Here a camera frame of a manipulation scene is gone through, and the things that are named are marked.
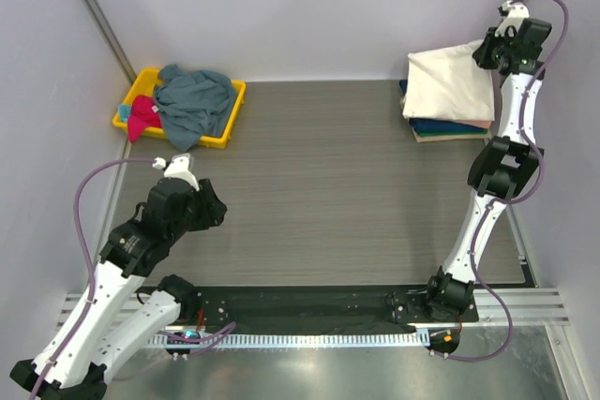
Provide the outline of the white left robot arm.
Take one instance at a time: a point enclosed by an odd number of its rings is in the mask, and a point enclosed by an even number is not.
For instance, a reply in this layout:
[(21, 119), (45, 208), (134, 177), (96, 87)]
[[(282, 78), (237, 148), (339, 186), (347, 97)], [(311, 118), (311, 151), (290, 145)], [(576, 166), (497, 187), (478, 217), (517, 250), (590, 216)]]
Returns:
[(116, 330), (109, 328), (130, 296), (186, 233), (219, 226), (227, 212), (208, 179), (195, 185), (163, 178), (125, 223), (114, 228), (88, 285), (51, 343), (10, 377), (40, 399), (100, 399), (114, 373), (155, 333), (199, 313), (193, 284), (164, 277), (150, 298)]

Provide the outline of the cream white t shirt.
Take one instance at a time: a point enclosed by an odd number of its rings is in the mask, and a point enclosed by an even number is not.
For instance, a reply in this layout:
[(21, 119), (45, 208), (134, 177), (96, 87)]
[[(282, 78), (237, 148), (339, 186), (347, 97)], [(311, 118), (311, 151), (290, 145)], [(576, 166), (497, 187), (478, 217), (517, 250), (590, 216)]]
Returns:
[(491, 72), (473, 61), (481, 39), (408, 55), (405, 118), (491, 121), (495, 118)]

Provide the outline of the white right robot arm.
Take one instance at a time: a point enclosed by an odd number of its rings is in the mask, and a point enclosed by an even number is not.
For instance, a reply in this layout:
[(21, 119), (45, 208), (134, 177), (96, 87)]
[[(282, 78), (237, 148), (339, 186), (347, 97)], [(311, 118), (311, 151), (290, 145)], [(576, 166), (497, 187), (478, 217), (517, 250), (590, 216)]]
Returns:
[(455, 246), (427, 283), (422, 306), (430, 319), (449, 321), (470, 309), (489, 236), (539, 171), (543, 152), (535, 144), (533, 116), (545, 74), (539, 57), (551, 30), (550, 23), (537, 19), (491, 27), (472, 55), (478, 67), (500, 73), (502, 115), (497, 135), (470, 168), (471, 204)]

